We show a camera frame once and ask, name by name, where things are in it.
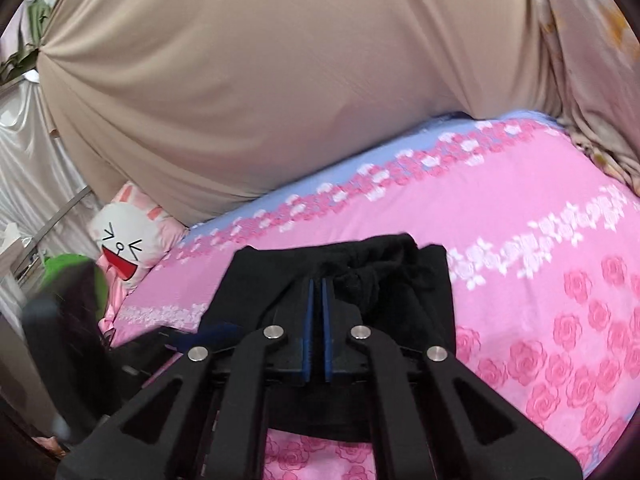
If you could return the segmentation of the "green plush toy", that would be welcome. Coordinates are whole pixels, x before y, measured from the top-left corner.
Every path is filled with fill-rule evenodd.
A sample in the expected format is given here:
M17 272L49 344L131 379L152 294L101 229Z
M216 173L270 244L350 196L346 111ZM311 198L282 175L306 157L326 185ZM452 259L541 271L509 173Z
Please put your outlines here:
M74 280L79 284L86 284L88 269L93 270L91 280L94 292L94 316L99 321L104 317L108 295L107 279L104 272L91 258L79 254L62 254L44 259L44 274L40 286L42 288L61 283L63 280Z

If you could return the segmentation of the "black pants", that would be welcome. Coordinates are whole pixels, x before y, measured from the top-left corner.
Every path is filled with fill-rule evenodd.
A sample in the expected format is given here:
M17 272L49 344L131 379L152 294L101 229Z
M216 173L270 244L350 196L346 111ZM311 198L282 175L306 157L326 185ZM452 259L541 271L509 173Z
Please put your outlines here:
M198 324L210 348L234 346L280 325L288 344L273 353L272 429L366 442L363 386L346 370L354 325L390 336L410 353L456 348L445 247L419 247L407 233L316 247L238 250Z

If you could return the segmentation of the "white rabbit face pillow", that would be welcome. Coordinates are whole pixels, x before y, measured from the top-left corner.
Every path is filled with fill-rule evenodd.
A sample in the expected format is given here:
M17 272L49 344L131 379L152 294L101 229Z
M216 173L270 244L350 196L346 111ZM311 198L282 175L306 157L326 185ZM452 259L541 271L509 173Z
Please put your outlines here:
M186 226L128 181L88 225L99 263L128 292L186 235Z

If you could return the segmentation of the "silver grey satin cloth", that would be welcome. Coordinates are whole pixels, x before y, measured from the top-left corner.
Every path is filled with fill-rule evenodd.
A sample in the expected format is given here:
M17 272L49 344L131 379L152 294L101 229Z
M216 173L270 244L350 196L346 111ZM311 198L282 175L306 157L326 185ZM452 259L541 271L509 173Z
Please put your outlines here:
M96 200L46 121L39 84L1 89L1 316L20 328L23 304L58 255L95 259L87 226Z

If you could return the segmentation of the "beige curtain cloth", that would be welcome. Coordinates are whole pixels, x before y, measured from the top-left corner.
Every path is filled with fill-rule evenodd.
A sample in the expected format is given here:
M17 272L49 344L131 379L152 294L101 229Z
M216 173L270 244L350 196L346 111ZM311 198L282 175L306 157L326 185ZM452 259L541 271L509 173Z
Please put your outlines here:
M37 70L96 195L186 224L433 116L561 108L534 0L58 0Z

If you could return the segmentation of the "pink floral bed sheet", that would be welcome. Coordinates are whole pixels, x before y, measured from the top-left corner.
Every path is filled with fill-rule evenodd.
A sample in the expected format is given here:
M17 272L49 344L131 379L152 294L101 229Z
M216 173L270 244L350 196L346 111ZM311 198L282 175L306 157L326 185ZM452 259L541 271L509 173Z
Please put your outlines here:
M593 472L639 402L639 201L551 119L434 120L192 226L106 322L192 330L243 246L446 248L458 358Z

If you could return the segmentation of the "floral beige curtain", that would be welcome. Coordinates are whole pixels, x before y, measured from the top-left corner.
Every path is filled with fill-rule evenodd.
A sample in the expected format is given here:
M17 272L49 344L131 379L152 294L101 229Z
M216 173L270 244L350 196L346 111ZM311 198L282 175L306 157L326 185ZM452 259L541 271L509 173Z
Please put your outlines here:
M534 0L560 124L605 174L639 192L639 40L614 0Z

